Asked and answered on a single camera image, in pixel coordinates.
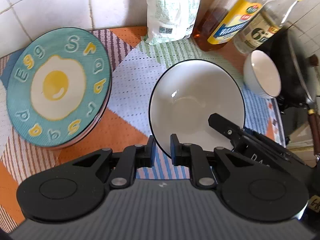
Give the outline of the small white ribbed bowl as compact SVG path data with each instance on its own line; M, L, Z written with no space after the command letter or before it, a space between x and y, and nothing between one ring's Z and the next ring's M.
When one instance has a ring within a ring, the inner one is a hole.
M274 62L260 50L252 51L244 62L245 85L265 99L276 98L281 91L281 80Z

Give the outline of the large white bowl black rim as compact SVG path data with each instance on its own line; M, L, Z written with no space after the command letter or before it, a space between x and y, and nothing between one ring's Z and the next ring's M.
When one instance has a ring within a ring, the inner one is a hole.
M170 156L170 136L181 143L212 151L233 149L230 140L211 128L218 113L239 127L245 124L245 102L235 79L217 64L186 60L167 69L156 82L149 102L149 123L159 148Z

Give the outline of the black wok with lid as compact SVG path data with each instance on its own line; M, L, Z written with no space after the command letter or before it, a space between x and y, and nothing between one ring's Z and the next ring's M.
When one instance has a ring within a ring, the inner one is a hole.
M277 103L281 112L289 108L316 111L316 77L310 57L291 29L281 30L258 47L276 65L280 75L281 91Z

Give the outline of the teal fried egg plate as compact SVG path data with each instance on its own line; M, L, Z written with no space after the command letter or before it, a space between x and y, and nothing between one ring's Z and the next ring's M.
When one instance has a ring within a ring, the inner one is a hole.
M111 85L112 67L96 36L73 27L51 30L31 42L11 70L9 119L35 146L71 146L99 122Z

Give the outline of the pink plate under teal plate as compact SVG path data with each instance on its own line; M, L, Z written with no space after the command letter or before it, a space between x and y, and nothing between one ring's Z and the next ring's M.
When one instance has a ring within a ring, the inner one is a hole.
M57 145L57 146L51 146L51 147L48 147L48 149L61 150L63 148L70 147L70 146L76 144L77 142L80 142L82 139L84 139L86 136L88 136L89 133L91 133L93 131L95 126L97 126L97 124L99 124L101 118L103 117L103 114L105 113L105 111L107 109L107 104L110 99L111 90L112 90L112 84L109 85L105 100L104 100L102 106L100 107L97 115L94 117L93 121L79 135L77 135L75 138L65 142L64 144Z

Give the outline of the white vinegar bottle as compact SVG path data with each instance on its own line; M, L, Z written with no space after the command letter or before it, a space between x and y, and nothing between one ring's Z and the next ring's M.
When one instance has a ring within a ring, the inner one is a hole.
M236 49L249 54L277 33L295 5L302 0L272 0L241 29L233 39Z

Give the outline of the colourful patchwork table mat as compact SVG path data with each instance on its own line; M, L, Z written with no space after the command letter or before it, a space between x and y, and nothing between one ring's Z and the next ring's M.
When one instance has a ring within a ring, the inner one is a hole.
M242 84L244 56L232 43L204 52L191 39L149 46L141 42L146 27L94 31L105 46L113 68L108 107L95 128L80 142L62 150L33 146L13 129L1 85L1 229L13 231L24 220L16 200L18 185L29 176L66 163L104 146L121 151L150 135L149 99L158 78L172 65L187 59L218 64Z

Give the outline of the yellow label cooking wine bottle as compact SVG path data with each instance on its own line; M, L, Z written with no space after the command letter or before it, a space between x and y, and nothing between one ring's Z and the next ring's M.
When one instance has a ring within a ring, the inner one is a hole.
M194 28L202 51L222 48L255 16L267 0L214 0Z

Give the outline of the white powder bag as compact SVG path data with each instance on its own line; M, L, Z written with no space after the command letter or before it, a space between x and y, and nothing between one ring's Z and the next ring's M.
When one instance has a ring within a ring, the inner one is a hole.
M146 0L149 45L188 39L201 0Z

